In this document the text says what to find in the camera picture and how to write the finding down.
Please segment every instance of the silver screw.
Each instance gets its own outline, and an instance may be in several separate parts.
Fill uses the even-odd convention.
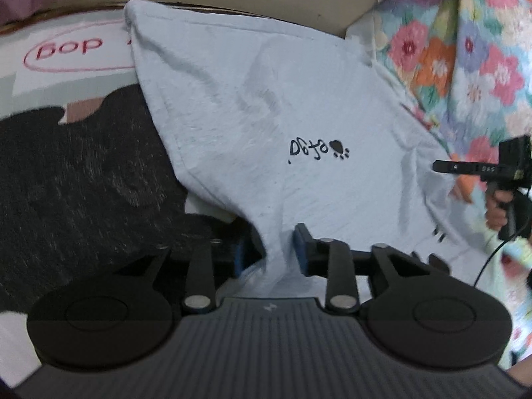
[[[205,309],[211,304],[211,299],[205,295],[195,294],[185,298],[185,306],[191,309]]]
[[[356,298],[350,295],[340,294],[331,298],[331,304],[338,309],[351,309],[355,307],[356,303]]]

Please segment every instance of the white cloth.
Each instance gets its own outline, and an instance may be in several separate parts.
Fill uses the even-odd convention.
[[[225,294],[323,297],[324,280],[303,277],[292,253],[299,222],[352,249],[385,242],[424,260],[436,253],[453,276],[474,281],[486,255],[457,229],[453,178],[431,168],[448,156],[361,45],[271,19],[140,0],[124,13],[177,178],[252,222],[267,251],[264,269]],[[448,235],[442,243],[437,224]]]

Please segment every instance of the brown patch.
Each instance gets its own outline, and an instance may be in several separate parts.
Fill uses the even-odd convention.
[[[69,103],[66,106],[66,123],[74,123],[94,114],[100,105],[102,105],[103,99],[103,97],[96,97],[94,99]]]

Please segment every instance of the black printed graphic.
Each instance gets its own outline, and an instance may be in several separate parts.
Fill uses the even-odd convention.
[[[329,142],[329,146],[334,150],[334,157],[339,157],[342,160],[344,160],[344,157],[349,159],[349,149],[344,149],[344,146],[337,139]]]
[[[340,141],[331,141],[329,142],[329,146],[333,149],[334,157],[340,157],[342,160],[344,160],[344,158],[349,158],[349,149],[344,149]],[[304,139],[297,137],[290,142],[291,156],[297,156],[299,153],[308,156],[311,150],[314,150],[314,155],[312,157],[317,161],[321,160],[322,155],[329,153],[329,147],[322,139],[318,139],[316,142],[309,139],[309,142],[307,143]]]

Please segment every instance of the hand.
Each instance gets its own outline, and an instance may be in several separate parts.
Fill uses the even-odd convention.
[[[513,193],[505,190],[496,190],[492,195],[486,195],[486,221],[488,227],[500,231],[508,223],[506,211],[498,206],[500,202],[513,200]]]

